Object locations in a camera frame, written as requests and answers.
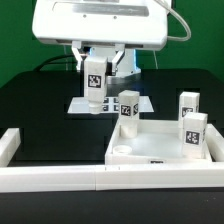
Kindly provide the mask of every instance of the white block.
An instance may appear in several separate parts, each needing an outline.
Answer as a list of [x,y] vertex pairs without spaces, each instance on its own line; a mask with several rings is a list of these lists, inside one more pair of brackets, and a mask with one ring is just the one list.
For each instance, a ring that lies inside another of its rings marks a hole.
[[178,138],[180,140],[183,139],[183,135],[184,135],[184,129],[183,128],[178,128]]
[[95,190],[95,166],[7,167],[0,169],[0,192]]
[[184,117],[184,138],[182,153],[185,157],[204,157],[207,114],[189,112]]
[[183,128],[183,118],[188,112],[199,111],[200,93],[183,92],[179,101],[179,123],[178,127]]
[[90,113],[99,114],[107,92],[105,73],[107,57],[88,56],[84,62],[84,96]]
[[120,134],[124,138],[134,138],[138,133],[139,92],[125,90],[119,94]]
[[8,166],[21,143],[18,128],[10,128],[0,139],[0,167]]

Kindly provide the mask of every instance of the white container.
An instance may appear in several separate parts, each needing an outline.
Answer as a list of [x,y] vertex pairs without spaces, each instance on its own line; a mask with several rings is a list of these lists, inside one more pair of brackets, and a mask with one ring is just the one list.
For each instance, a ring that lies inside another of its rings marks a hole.
[[[105,154],[105,164],[153,164],[153,163],[211,163],[207,147],[203,145],[202,159],[185,158],[182,155],[182,141],[178,138],[178,121],[139,120],[136,138],[120,136],[117,122]],[[119,146],[130,147],[129,153],[114,153]]]

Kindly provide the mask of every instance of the white rectangular block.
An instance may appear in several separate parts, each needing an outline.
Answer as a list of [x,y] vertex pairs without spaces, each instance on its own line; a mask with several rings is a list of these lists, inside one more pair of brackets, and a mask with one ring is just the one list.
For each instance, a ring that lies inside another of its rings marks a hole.
[[89,101],[90,113],[102,111],[107,93],[107,57],[88,56],[84,62],[84,96]]
[[189,112],[184,117],[182,153],[185,157],[203,158],[207,114]]
[[10,128],[0,139],[0,167],[8,166],[21,143],[18,128]]
[[183,92],[179,101],[179,123],[178,127],[183,128],[183,118],[188,112],[199,111],[200,93]]
[[139,121],[139,92],[125,90],[119,93],[120,134],[124,138],[137,136]]

